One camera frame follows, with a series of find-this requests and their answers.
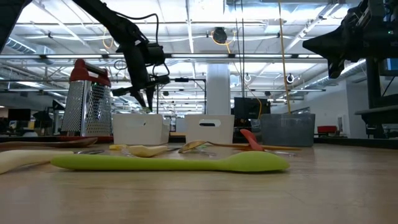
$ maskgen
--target wooden tabletop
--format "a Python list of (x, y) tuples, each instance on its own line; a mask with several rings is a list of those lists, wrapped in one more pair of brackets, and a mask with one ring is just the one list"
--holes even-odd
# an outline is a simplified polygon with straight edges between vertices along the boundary
[(397, 223), (398, 151), (315, 145), (286, 158), (271, 174), (24, 167), (0, 175), (0, 223)]

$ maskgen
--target box grater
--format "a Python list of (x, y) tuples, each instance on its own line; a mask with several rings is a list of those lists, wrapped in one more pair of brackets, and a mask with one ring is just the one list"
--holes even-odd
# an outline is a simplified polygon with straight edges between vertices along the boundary
[(112, 134), (111, 82), (107, 70), (83, 59), (76, 60), (61, 131), (69, 136)]

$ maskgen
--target white plastic bin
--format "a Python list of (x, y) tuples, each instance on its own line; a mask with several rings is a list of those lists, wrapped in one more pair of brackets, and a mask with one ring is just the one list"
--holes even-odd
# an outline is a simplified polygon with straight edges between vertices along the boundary
[(169, 141), (170, 120), (161, 114), (114, 114), (115, 144), (159, 145)]
[(234, 115), (185, 115), (186, 142), (196, 140), (232, 144)]

